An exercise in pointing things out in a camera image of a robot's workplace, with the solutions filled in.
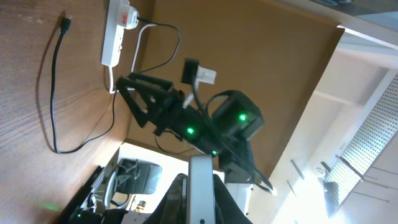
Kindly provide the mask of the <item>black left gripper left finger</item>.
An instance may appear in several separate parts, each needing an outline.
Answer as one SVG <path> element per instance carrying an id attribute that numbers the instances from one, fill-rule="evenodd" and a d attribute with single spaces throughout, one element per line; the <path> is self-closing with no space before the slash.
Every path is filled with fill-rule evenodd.
<path id="1" fill-rule="evenodd" d="M 178 174 L 166 191 L 157 208 L 149 216 L 149 224 L 183 224 L 183 181 L 186 174 Z"/>

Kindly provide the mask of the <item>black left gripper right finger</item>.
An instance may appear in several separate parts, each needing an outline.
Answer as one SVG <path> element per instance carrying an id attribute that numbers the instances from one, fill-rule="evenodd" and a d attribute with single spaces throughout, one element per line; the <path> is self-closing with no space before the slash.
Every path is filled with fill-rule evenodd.
<path id="1" fill-rule="evenodd" d="M 252 224 L 232 198 L 220 177 L 213 174 L 216 224 Z"/>

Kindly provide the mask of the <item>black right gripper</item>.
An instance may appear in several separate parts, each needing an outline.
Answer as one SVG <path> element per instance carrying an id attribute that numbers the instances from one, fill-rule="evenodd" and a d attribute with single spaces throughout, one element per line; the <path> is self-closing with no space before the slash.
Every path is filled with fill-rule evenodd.
<path id="1" fill-rule="evenodd" d="M 166 92 L 173 85 L 171 81 L 134 72 L 116 84 L 141 128 L 151 121 L 156 136 L 171 131 L 201 152 L 214 152 L 214 137 L 200 112 L 192 106 L 184 108 L 178 94 Z"/>

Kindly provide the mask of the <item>blue Galaxy smartphone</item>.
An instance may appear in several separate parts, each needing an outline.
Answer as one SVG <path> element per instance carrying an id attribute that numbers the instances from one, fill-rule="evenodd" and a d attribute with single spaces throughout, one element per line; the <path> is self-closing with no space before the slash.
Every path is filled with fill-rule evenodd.
<path id="1" fill-rule="evenodd" d="M 216 223 L 213 164 L 210 155 L 193 155 L 189 159 L 187 223 Z"/>

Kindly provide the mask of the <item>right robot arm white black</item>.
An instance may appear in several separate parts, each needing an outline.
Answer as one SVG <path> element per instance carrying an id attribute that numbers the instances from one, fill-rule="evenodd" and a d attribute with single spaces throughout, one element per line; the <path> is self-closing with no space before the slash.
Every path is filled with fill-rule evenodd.
<path id="1" fill-rule="evenodd" d="M 249 139 L 264 124 L 260 109 L 242 92 L 228 90 L 220 95 L 226 100 L 212 114 L 203 106 L 196 89 L 192 90 L 197 108 L 184 101 L 187 96 L 172 87 L 172 82 L 132 73 L 117 81 L 117 88 L 140 127 L 150 122 L 154 135 L 172 133 L 195 149 L 217 157 L 220 169 L 233 182 L 264 182 L 268 193 L 274 188 L 254 165 Z"/>

